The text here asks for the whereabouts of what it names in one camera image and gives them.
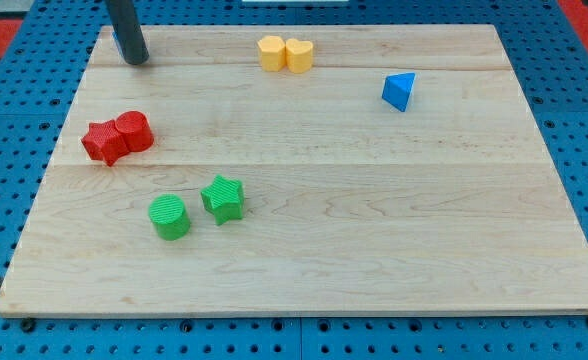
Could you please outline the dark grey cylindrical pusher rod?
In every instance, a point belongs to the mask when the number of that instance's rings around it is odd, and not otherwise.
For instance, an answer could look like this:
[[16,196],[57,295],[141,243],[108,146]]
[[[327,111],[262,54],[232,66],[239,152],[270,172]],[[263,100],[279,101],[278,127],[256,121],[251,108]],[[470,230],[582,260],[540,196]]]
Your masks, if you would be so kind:
[[105,0],[108,16],[123,60],[142,65],[149,59],[147,45],[132,0]]

